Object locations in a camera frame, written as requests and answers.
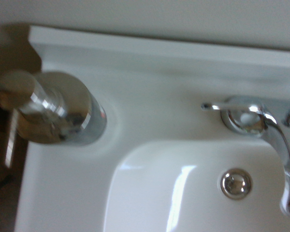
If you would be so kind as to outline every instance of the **chrome faucet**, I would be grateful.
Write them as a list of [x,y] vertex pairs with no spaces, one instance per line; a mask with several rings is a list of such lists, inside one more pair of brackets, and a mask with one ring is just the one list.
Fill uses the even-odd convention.
[[21,137],[42,144],[90,144],[107,122],[86,86],[63,72],[7,73],[0,79],[0,107],[17,113]]
[[258,137],[279,154],[285,169],[280,208],[290,216],[290,101],[235,96],[225,102],[203,103],[203,110],[220,110],[230,130]]

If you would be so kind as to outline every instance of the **drain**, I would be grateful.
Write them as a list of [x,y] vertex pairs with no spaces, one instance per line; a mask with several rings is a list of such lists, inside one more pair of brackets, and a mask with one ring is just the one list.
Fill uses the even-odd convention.
[[224,195],[233,200],[240,200],[250,193],[252,179],[246,171],[234,168],[222,176],[220,186]]

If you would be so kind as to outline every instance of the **faucet lever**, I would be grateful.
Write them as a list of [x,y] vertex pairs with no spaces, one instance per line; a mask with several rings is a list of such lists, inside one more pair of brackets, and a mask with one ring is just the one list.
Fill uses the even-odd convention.
[[201,109],[204,111],[211,110],[239,110],[253,112],[257,114],[263,114],[263,107],[257,104],[245,104],[245,103],[228,103],[228,102],[211,102],[202,103]]

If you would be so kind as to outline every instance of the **chrome soap dispenser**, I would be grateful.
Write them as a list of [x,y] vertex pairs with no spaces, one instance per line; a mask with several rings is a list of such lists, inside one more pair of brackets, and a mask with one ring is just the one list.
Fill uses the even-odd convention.
[[42,144],[90,144],[106,126],[106,114],[86,86],[63,72],[6,74],[0,79],[0,107],[16,109],[19,135]]

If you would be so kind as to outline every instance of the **sink basin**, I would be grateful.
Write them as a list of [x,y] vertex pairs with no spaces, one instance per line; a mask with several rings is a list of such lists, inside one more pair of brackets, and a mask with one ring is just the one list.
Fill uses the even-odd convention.
[[[242,200],[231,200],[220,189],[231,168],[252,178],[252,191]],[[105,232],[290,231],[290,218],[279,208],[284,180],[281,161],[266,143],[148,143],[114,174]]]
[[[290,99],[290,52],[32,27],[42,71],[79,78],[107,126],[86,146],[30,143],[16,232],[290,231],[282,163],[202,102]],[[222,175],[252,178],[242,200]]]

